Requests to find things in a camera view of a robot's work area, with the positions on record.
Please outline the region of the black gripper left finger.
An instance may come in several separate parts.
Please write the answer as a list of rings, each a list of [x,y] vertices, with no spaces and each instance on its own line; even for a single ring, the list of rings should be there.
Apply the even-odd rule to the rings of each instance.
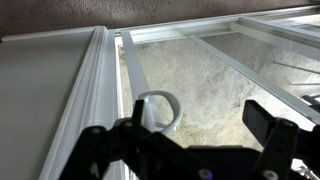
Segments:
[[[144,101],[136,100],[132,113],[132,120],[141,124],[144,117]]]

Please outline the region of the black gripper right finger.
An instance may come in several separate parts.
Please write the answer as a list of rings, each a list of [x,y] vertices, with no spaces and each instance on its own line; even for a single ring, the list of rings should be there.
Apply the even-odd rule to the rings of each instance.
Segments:
[[[242,121],[251,134],[264,146],[277,120],[255,100],[246,100]]]

